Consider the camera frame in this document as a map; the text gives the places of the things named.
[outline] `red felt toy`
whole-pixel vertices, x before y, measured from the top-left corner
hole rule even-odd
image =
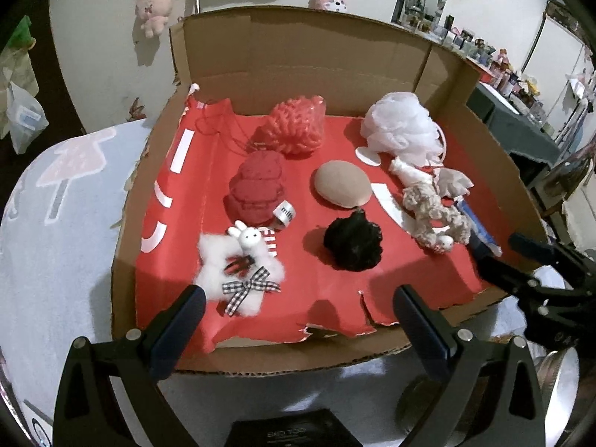
[[[229,183],[228,212],[247,225],[266,225],[273,210],[285,200],[284,161],[281,153],[260,150],[248,155]]]

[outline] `red bath sponge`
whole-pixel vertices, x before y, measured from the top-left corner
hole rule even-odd
[[[284,161],[281,153],[255,151],[229,183],[228,208],[247,225],[266,225],[273,210],[285,200]]]
[[[320,96],[301,96],[276,105],[260,128],[264,144],[283,154],[313,152],[323,144],[326,110]]]

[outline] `gray tablecloth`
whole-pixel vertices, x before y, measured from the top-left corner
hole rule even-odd
[[[551,167],[558,161],[559,149],[552,138],[524,116],[507,109],[483,85],[476,86],[468,107],[488,126],[509,154],[514,153]]]

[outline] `screw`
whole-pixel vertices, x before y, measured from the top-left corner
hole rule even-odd
[[[516,345],[518,348],[525,348],[526,340],[521,336],[515,336],[513,339],[513,344]]]
[[[137,329],[130,330],[126,333],[126,339],[129,341],[136,341],[141,337],[141,334],[142,334],[141,330],[137,330]]]
[[[472,341],[474,335],[470,330],[460,330],[457,332],[457,337],[462,341]]]
[[[73,346],[74,346],[76,349],[81,349],[81,348],[82,348],[84,345],[86,345],[86,344],[87,344],[87,338],[84,338],[84,337],[82,337],[82,336],[79,336],[77,339],[75,339],[75,340],[73,341]]]

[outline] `pink stuffed animal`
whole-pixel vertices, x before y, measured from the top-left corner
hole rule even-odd
[[[172,12],[172,0],[137,0],[136,14],[143,21],[145,37],[161,35]]]
[[[316,0],[315,8],[329,12],[347,13],[346,0]]]

